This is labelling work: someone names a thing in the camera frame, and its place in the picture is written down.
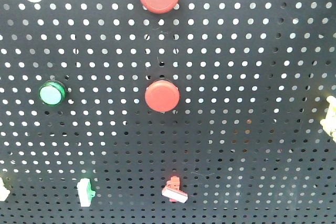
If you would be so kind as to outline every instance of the black pegboard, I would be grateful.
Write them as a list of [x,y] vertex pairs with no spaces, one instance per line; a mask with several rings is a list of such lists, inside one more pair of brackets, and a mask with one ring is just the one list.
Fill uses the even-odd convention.
[[[335,223],[334,0],[0,3],[1,223]],[[160,76],[181,92],[164,114],[144,101]],[[185,204],[161,196],[172,175]]]

